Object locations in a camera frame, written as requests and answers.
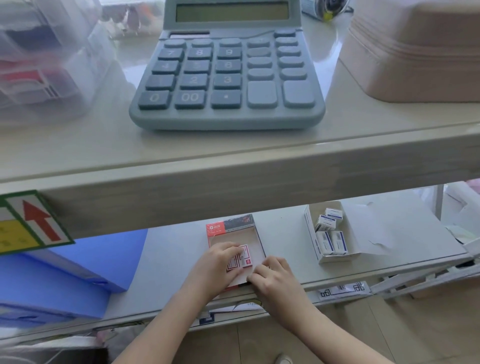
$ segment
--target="pink case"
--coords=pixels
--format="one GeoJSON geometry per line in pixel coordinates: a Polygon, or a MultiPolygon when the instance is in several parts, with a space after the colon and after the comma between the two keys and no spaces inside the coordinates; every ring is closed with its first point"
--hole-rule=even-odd
{"type": "Polygon", "coordinates": [[[480,2],[358,0],[340,60],[388,102],[480,101],[480,2]]]}

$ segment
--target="tile floor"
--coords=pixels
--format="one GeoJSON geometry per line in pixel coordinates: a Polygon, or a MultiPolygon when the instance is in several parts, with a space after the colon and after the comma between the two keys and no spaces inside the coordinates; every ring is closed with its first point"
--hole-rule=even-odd
{"type": "MultiPolygon", "coordinates": [[[[322,311],[396,364],[480,364],[480,287],[413,300],[370,297],[322,311]]],[[[321,363],[271,318],[189,333],[174,364],[321,363]]]]}

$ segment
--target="person's left hand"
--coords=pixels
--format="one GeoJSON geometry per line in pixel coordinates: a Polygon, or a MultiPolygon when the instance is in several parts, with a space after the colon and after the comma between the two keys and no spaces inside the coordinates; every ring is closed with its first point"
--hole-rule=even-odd
{"type": "Polygon", "coordinates": [[[212,245],[193,266],[182,289],[194,293],[205,306],[218,296],[242,271],[236,268],[227,272],[231,258],[243,252],[240,244],[226,242],[212,245]]]}

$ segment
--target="red arrow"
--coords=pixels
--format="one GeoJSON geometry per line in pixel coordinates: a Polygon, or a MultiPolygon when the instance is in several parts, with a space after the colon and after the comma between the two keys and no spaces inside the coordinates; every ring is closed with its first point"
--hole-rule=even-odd
{"type": "Polygon", "coordinates": [[[53,242],[61,240],[61,237],[58,236],[52,226],[47,222],[47,220],[45,220],[52,216],[40,210],[38,207],[33,206],[31,203],[26,202],[25,200],[22,202],[24,203],[25,221],[35,221],[40,229],[43,230],[45,235],[47,235],[47,237],[53,242]]]}

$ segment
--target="blue calculator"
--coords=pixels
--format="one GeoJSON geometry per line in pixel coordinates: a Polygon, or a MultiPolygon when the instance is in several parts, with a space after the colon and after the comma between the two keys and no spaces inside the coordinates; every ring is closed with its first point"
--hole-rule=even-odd
{"type": "Polygon", "coordinates": [[[300,0],[167,0],[130,105],[150,130],[304,129],[325,103],[300,0]]]}

